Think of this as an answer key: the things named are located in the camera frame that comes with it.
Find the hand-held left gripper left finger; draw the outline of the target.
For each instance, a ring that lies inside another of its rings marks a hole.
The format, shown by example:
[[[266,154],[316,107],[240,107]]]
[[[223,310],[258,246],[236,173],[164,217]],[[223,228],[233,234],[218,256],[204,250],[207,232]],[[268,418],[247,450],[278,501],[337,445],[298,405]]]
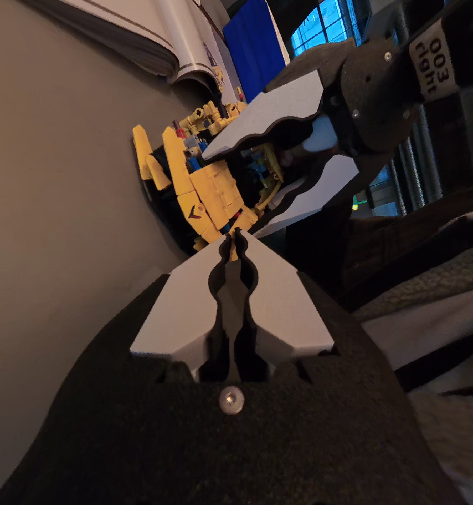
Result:
[[[230,253],[231,236],[223,235],[171,271],[131,354],[185,363],[201,381],[227,378],[229,340],[217,294]]]

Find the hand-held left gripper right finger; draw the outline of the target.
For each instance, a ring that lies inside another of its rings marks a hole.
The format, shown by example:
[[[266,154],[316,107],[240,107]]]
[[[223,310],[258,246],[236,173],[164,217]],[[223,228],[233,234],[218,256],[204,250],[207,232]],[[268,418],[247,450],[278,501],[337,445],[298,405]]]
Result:
[[[298,270],[249,232],[237,228],[240,279],[248,289],[234,342],[238,369],[269,369],[330,354],[334,340]]]

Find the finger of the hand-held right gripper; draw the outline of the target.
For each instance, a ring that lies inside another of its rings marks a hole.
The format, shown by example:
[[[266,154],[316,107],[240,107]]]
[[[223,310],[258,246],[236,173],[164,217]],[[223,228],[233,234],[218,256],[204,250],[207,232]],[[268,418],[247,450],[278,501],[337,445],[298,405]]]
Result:
[[[254,231],[255,238],[263,238],[320,212],[334,196],[343,190],[359,173],[355,161],[335,155],[324,166],[318,180],[304,180],[294,190],[284,194],[263,226]]]
[[[203,152],[204,161],[270,142],[278,128],[314,119],[320,111],[324,87],[317,69],[278,88],[262,92],[240,116],[223,129]]]

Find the yellow brick car model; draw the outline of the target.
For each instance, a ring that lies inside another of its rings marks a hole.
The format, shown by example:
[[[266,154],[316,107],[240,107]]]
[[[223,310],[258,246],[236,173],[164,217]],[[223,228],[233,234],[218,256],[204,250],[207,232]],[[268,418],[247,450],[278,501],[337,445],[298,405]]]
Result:
[[[217,107],[211,100],[180,122],[173,121],[153,149],[143,126],[132,129],[138,169],[151,208],[189,256],[235,228],[250,230],[284,186],[271,143],[225,160],[202,155],[246,110],[244,102]]]

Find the grey desk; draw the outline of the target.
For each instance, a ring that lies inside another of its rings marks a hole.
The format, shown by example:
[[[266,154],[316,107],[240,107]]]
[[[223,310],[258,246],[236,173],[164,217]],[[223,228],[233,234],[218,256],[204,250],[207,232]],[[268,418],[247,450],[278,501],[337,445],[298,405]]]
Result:
[[[92,339],[187,257],[132,145],[209,97],[21,1],[0,1],[0,488]]]

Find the blue plastic bin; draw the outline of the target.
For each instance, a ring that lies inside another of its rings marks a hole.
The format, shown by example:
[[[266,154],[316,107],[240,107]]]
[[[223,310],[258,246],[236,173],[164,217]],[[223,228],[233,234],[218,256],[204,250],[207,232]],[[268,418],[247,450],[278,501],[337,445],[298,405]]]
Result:
[[[246,1],[223,28],[246,102],[250,103],[290,63],[267,1]]]

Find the arched window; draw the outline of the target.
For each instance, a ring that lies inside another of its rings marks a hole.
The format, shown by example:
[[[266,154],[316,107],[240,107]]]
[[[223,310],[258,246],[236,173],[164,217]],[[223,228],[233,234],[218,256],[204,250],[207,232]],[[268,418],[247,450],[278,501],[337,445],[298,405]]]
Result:
[[[295,58],[307,49],[352,38],[359,46],[369,16],[368,1],[317,1],[288,42]]]

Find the white shirt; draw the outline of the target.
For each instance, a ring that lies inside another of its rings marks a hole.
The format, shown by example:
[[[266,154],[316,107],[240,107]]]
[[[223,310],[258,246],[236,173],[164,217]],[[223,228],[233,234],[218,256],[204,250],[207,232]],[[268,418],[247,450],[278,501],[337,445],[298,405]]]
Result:
[[[473,290],[362,322],[442,469],[473,504]]]

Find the open instruction booklet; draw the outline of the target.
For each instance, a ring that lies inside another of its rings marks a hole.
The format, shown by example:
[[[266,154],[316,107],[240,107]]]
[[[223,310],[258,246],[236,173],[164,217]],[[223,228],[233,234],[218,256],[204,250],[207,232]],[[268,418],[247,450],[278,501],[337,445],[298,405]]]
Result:
[[[221,1],[24,1],[173,84],[192,79],[240,100]]]

